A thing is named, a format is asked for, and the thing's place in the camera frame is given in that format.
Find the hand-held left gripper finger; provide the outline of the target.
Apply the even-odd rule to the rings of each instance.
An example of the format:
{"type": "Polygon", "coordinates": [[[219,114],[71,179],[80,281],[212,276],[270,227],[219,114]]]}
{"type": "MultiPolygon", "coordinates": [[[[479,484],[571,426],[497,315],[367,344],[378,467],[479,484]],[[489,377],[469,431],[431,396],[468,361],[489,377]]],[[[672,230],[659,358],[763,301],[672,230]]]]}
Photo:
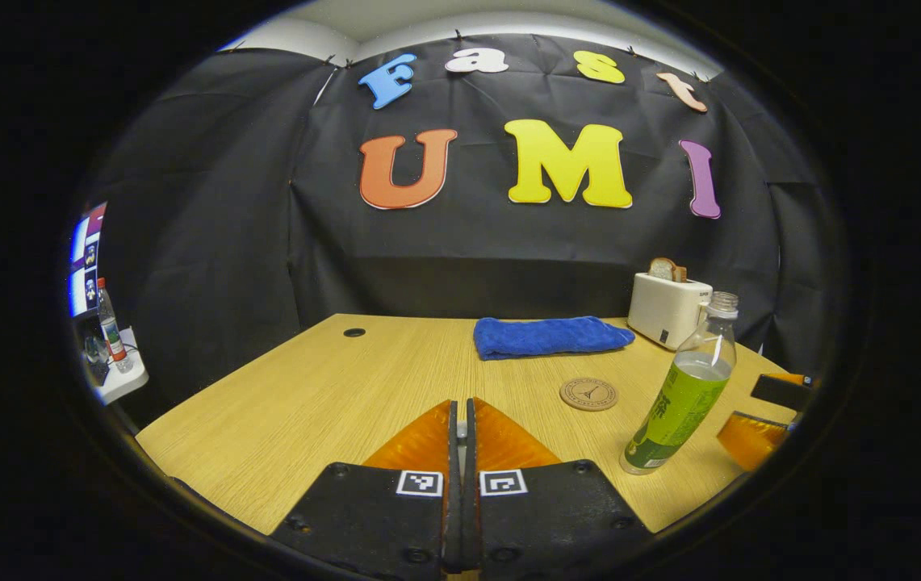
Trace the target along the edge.
{"type": "Polygon", "coordinates": [[[459,551],[458,405],[445,400],[360,464],[317,475],[272,538],[367,578],[444,578],[459,551]]]}
{"type": "Polygon", "coordinates": [[[593,460],[561,461],[500,409],[467,401],[463,558],[482,580],[592,580],[652,533],[593,460]]]}

